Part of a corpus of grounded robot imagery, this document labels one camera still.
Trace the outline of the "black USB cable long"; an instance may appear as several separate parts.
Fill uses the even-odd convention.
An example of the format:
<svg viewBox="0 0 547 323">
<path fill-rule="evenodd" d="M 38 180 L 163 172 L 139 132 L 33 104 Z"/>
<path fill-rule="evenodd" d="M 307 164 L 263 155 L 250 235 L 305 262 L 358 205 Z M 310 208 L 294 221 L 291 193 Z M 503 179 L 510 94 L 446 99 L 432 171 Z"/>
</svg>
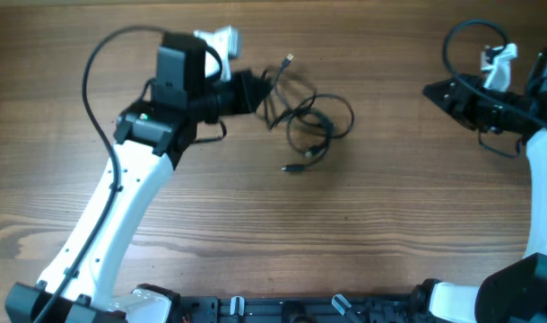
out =
<svg viewBox="0 0 547 323">
<path fill-rule="evenodd" d="M 322 126 L 321 121 L 312 123 L 305 120 L 306 117 L 314 116 L 315 114 L 313 104 L 317 100 L 318 92 L 317 87 L 303 76 L 293 72 L 286 72 L 293 59 L 293 54 L 287 54 L 283 58 L 279 67 L 276 69 L 276 73 L 272 78 L 267 78 L 267 76 L 274 70 L 273 66 L 268 66 L 262 72 L 261 78 L 271 84 L 271 90 L 263 101 L 264 114 L 258 115 L 258 117 L 265 122 L 265 127 L 267 130 L 273 130 L 282 122 L 286 122 L 287 125 L 289 125 L 294 120 L 299 121 L 306 127 L 320 128 Z M 292 106 L 288 96 L 282 93 L 281 82 L 284 77 L 290 79 L 291 81 L 300 83 L 309 92 L 311 92 L 311 95 L 296 106 Z"/>
</svg>

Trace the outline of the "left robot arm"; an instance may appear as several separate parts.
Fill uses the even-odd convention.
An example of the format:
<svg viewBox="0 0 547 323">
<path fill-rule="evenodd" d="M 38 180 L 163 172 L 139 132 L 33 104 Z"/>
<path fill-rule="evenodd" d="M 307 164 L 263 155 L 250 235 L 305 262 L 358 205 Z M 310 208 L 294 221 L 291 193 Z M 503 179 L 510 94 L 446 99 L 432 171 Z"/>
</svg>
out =
<svg viewBox="0 0 547 323">
<path fill-rule="evenodd" d="M 253 113 L 271 84 L 232 72 L 241 37 L 233 27 L 191 34 L 163 31 L 156 75 L 119 115 L 105 145 L 109 160 L 79 222 L 34 285 L 15 284 L 5 310 L 13 322 L 188 322 L 176 292 L 114 285 L 143 215 L 171 178 L 199 123 Z"/>
</svg>

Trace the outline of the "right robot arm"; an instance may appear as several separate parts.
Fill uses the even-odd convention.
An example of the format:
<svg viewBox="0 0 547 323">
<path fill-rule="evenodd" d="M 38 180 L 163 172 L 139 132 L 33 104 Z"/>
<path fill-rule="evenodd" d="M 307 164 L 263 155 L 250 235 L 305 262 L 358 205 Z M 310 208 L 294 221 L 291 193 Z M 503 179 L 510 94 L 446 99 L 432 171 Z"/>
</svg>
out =
<svg viewBox="0 0 547 323">
<path fill-rule="evenodd" d="M 423 95 L 461 126 L 520 135 L 531 172 L 531 221 L 521 260 L 478 286 L 436 282 L 428 311 L 448 322 L 547 322 L 547 48 L 523 94 L 509 92 L 509 55 L 482 55 L 486 78 L 462 74 L 426 85 Z"/>
</svg>

